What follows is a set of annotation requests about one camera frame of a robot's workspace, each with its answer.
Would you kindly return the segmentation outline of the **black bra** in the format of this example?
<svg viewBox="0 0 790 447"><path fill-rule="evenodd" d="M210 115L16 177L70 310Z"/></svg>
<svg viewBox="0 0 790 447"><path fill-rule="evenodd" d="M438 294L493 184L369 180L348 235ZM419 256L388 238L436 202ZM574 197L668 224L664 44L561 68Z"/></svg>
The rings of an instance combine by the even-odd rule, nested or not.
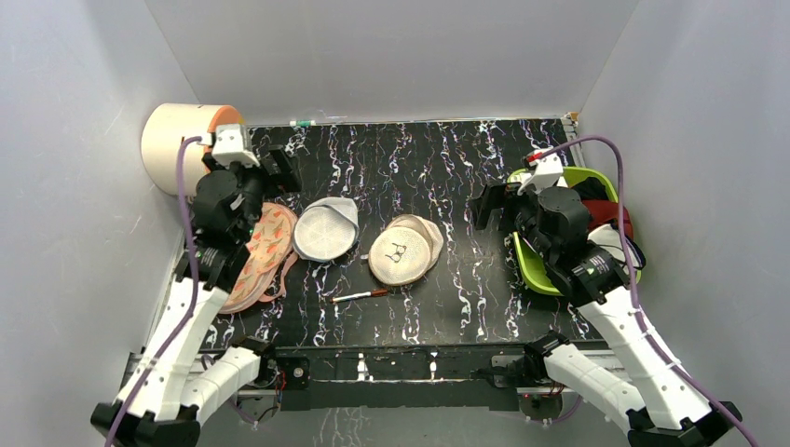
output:
<svg viewBox="0 0 790 447"><path fill-rule="evenodd" d="M642 270L647 264L646 256L631 239L626 237L626 244L621 243L619 230L613 224L605 224L592 230L588 240L608 251L625 272L628 272L626 258L631 260L632 266L637 271Z"/></svg>

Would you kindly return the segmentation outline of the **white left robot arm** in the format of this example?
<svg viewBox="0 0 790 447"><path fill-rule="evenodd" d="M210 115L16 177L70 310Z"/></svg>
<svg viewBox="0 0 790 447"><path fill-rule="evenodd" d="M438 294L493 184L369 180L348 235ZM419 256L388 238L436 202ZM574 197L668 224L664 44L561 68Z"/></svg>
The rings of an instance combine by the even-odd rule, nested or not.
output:
<svg viewBox="0 0 790 447"><path fill-rule="evenodd" d="M244 386L275 386L286 377L274 346L252 336L198 376L192 368L216 316L284 296L296 260L296 217L276 199L300 191L297 158L280 145L261 153L214 145L188 192L185 157L197 145L198 138L185 140L176 156L184 251L164 311L130 379L90 417L109 446L193 446L209 417Z"/></svg>

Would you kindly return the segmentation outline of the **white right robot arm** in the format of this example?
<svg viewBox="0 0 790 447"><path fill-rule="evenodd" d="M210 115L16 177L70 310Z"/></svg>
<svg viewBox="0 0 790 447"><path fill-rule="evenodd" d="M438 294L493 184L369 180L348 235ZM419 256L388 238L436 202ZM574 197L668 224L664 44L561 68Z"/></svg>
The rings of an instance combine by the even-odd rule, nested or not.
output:
<svg viewBox="0 0 790 447"><path fill-rule="evenodd" d="M525 345L521 359L494 366L496 382L568 386L615 422L632 446L710 446L741 421L732 403L708 398L690 383L633 305L627 242L609 224L590 228L591 215L576 191L488 185L470 209L478 229L493 210L502 210L503 224L535 250L550 282L594 326L625 371L617 376L606 370L552 331Z"/></svg>

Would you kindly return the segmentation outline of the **pink floral laundry bag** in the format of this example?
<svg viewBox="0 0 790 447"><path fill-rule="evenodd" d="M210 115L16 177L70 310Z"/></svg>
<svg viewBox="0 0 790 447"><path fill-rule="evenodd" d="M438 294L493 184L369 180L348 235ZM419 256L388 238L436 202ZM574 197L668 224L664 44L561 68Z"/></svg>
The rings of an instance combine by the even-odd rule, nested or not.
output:
<svg viewBox="0 0 790 447"><path fill-rule="evenodd" d="M250 253L221 315L243 311L256 303L272 303L286 294L286 276L298 255L293 247L295 213L284 205L265 202L262 217L246 247Z"/></svg>

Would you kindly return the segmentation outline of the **maroon bra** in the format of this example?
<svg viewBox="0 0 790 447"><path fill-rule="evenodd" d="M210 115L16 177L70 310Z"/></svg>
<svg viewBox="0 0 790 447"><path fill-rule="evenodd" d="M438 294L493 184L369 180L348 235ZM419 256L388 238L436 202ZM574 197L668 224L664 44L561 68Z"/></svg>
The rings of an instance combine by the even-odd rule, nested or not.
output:
<svg viewBox="0 0 790 447"><path fill-rule="evenodd" d="M590 213L590 220L588 223L589 231L592 231L605 224L618 223L619 204L617 202L603 199L586 199L582 200L581 203ZM626 237L633 239L633 224L630 214L626 209L623 209L623 223Z"/></svg>

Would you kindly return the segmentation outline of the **green white tape strip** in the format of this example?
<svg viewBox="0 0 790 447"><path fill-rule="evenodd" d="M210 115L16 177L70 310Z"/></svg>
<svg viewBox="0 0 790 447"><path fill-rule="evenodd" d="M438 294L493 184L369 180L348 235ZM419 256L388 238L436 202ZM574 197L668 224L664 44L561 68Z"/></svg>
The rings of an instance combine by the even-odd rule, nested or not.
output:
<svg viewBox="0 0 790 447"><path fill-rule="evenodd" d="M317 126L317 123L315 120L292 120L289 126L293 128L307 128Z"/></svg>

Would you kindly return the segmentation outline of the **green plastic basket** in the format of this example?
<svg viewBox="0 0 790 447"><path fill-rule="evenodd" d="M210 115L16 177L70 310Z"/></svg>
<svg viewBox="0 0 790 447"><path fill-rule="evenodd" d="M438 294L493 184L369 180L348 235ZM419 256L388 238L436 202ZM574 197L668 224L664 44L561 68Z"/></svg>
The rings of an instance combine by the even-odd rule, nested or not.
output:
<svg viewBox="0 0 790 447"><path fill-rule="evenodd" d="M617 202L618 196L612 182L603 174L592 169L564 167L563 177L555 186L570 188L585 178L595 177L605 183L610 201ZM620 241L626 244L623 210L619 208L618 223L613 224L620 233ZM513 233L519 268L527 286L539 293L564 296L577 305L597 301L602 303L606 295L626 287L630 283L629 270L634 268L626 258L628 272L603 248L592 242L592 248L577 256L539 256L516 233Z"/></svg>

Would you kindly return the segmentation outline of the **black garment in basket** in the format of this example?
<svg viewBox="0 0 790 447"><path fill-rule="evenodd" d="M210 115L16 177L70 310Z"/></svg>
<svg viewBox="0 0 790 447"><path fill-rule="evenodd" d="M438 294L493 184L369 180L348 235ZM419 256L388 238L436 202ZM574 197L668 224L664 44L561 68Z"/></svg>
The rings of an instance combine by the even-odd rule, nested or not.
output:
<svg viewBox="0 0 790 447"><path fill-rule="evenodd" d="M588 177L583 181L574 184L571 189L575 191L582 201L610 201L608 189L605 183L598 178Z"/></svg>

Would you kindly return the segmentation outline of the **cream drum with orange lid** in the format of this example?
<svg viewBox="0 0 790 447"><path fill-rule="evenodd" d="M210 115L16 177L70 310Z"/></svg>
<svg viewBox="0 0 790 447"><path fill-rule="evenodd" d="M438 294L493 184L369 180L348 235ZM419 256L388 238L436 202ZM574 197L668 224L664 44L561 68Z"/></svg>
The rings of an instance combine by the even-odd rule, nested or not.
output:
<svg viewBox="0 0 790 447"><path fill-rule="evenodd" d="M141 137L143 165L151 181L164 193L176 196L177 154L183 140L242 121L241 113L231 105L160 104L148 117Z"/></svg>

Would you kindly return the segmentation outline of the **red capped marker pen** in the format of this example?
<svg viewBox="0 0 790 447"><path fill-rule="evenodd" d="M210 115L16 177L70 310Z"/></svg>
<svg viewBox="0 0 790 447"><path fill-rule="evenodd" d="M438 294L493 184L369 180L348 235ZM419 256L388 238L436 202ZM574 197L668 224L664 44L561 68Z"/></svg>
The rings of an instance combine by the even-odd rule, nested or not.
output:
<svg viewBox="0 0 790 447"><path fill-rule="evenodd" d="M354 301L354 300L363 299L363 298L387 296L388 294L389 294L389 290L387 290L387 289L378 289L378 290L373 290L373 291L363 291L363 292L357 292L357 293L352 293L352 294L348 294L348 295L334 297L331 300L331 302L333 304L338 304L338 303Z"/></svg>

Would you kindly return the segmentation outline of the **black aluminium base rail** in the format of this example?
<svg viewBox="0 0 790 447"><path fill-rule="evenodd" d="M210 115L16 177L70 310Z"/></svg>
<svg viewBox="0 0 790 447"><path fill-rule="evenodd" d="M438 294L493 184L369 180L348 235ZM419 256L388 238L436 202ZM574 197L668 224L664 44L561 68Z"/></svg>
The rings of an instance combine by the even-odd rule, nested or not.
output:
<svg viewBox="0 0 790 447"><path fill-rule="evenodd" d="M285 412L369 407L484 407L553 417L571 389L524 371L520 343L280 347Z"/></svg>

